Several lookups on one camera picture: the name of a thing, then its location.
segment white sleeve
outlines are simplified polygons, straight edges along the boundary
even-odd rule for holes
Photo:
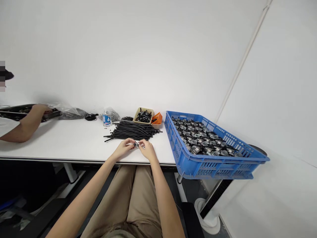
[[[20,122],[17,122],[8,118],[0,117],[0,137],[12,131],[19,124]]]

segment water bottle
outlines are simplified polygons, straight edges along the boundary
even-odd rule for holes
[[[104,127],[111,126],[111,112],[105,110],[102,114],[102,122]]]

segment hand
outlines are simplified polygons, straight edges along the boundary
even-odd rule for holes
[[[44,114],[49,114],[52,112],[52,109],[50,109],[47,105],[44,104],[35,104],[32,106],[32,109],[33,108],[42,110]]]
[[[134,149],[134,143],[135,140],[128,138],[123,141],[118,145],[116,150],[112,153],[112,155],[109,157],[115,161],[118,161],[118,159],[123,156],[128,150]]]
[[[139,141],[139,149],[141,153],[144,155],[144,157],[147,158],[150,162],[152,162],[155,159],[158,159],[156,157],[153,145],[147,140],[143,139]]]

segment bundle of black tubes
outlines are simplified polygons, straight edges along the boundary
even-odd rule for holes
[[[154,129],[149,124],[141,124],[129,121],[121,121],[120,123],[114,123],[117,125],[116,129],[111,132],[108,140],[105,142],[110,141],[112,139],[127,139],[132,138],[134,140],[142,140],[146,139],[149,140],[153,135],[160,133],[162,131]]]

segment white wall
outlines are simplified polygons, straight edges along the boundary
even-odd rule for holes
[[[317,237],[317,2],[273,0],[218,124],[271,161],[221,213],[235,238]]]
[[[2,0],[0,59],[16,77],[0,103],[58,100],[125,115],[143,106],[213,120],[265,3]]]

